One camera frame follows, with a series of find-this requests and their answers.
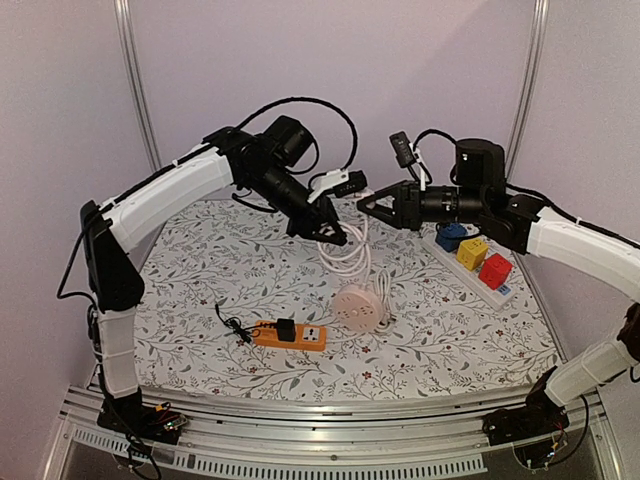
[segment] coiled white cable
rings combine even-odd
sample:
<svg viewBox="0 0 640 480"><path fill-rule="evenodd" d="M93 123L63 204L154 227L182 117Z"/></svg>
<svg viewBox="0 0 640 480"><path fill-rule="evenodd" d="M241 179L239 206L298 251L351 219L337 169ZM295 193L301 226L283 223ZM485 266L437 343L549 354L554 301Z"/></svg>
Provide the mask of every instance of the coiled white cable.
<svg viewBox="0 0 640 480"><path fill-rule="evenodd" d="M378 296L384 307L385 316L380 325L376 327L376 333L388 333L396 319L391 315L391 275L384 268L378 270L373 280L373 292Z"/></svg>
<svg viewBox="0 0 640 480"><path fill-rule="evenodd" d="M355 194L354 198L357 200L371 193L371 191L365 190ZM340 226L345 232L350 233L354 237L355 247L349 253L337 256L329 254L327 252L327 245L318 242L320 261L327 270L343 278L357 277L364 272L361 288L366 290L371 272L371 247L368 243L369 220L366 215L363 215L362 228L346 222L340 222ZM375 331L377 333L387 333L395 321L391 316L391 306L389 303L391 292L391 276L389 272L384 269L378 271L374 279L373 291L385 309L385 318Z"/></svg>
<svg viewBox="0 0 640 480"><path fill-rule="evenodd" d="M342 256L334 256L327 252L327 246L318 242L318 252L320 253L320 261L327 270L344 278L357 277L362 272L364 280L362 288L366 288L369 282L369 272L371 271L371 248L367 243L367 235L369 233L369 221L364 215L362 229L346 222L340 222L342 229L353 235L355 238L355 248Z"/></svg>

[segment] metal grille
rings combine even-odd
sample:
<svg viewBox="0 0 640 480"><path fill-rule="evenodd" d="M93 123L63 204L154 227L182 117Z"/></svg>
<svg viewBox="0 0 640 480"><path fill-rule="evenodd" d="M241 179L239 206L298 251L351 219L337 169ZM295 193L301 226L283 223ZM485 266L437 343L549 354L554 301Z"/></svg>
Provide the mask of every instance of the metal grille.
<svg viewBox="0 0 640 480"><path fill-rule="evenodd" d="M79 425L76 426L74 440L119 455L126 454L128 447L128 443L115 433ZM267 465L223 460L182 451L176 451L172 461L163 461L161 455L157 455L156 461L176 470L233 480L418 480L457 478L487 471L481 455L399 466L356 467Z"/></svg>

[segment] colored block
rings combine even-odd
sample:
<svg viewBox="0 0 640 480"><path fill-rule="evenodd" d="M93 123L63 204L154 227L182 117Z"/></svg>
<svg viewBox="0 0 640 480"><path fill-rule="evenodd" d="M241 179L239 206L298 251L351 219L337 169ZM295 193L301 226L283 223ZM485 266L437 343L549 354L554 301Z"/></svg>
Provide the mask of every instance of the colored block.
<svg viewBox="0 0 640 480"><path fill-rule="evenodd" d="M464 265L467 270L472 272L480 266L488 251L489 245L479 238L463 240L460 242L460 246L458 247L456 260Z"/></svg>
<svg viewBox="0 0 640 480"><path fill-rule="evenodd" d="M513 265L509 260L499 253L495 253L484 262L478 278L486 283L491 290L495 290L507 280L512 268Z"/></svg>
<svg viewBox="0 0 640 480"><path fill-rule="evenodd" d="M453 252L460 246L461 239L467 236L467 229L459 223L450 223L446 227L438 229L436 243L445 252Z"/></svg>

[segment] white power strip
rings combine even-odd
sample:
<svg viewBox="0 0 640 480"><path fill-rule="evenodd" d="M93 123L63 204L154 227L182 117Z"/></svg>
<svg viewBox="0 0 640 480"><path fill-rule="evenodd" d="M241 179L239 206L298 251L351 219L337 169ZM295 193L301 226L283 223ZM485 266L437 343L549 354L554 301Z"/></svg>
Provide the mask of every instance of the white power strip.
<svg viewBox="0 0 640 480"><path fill-rule="evenodd" d="M501 310L515 295L515 292L508 285L508 280L496 290L491 290L485 283L478 278L481 266L470 272L458 260L456 260L456 252L446 252L440 245L436 243L435 235L431 232L422 239L424 248L447 267L462 283L469 287L475 294L487 302L494 310ZM486 258L489 258L496 252L489 246Z"/></svg>

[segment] orange power strip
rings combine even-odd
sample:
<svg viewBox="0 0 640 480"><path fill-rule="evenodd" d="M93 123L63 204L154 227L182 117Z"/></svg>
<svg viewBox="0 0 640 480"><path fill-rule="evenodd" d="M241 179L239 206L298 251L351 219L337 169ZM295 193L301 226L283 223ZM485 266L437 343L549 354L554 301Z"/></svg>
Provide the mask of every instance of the orange power strip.
<svg viewBox="0 0 640 480"><path fill-rule="evenodd" d="M253 337L256 345L263 347L290 348L293 350L310 350L312 352L324 352L327 346L327 329L317 325L296 325L296 339L293 342L278 340L276 322L256 322L254 331L260 332Z"/></svg>

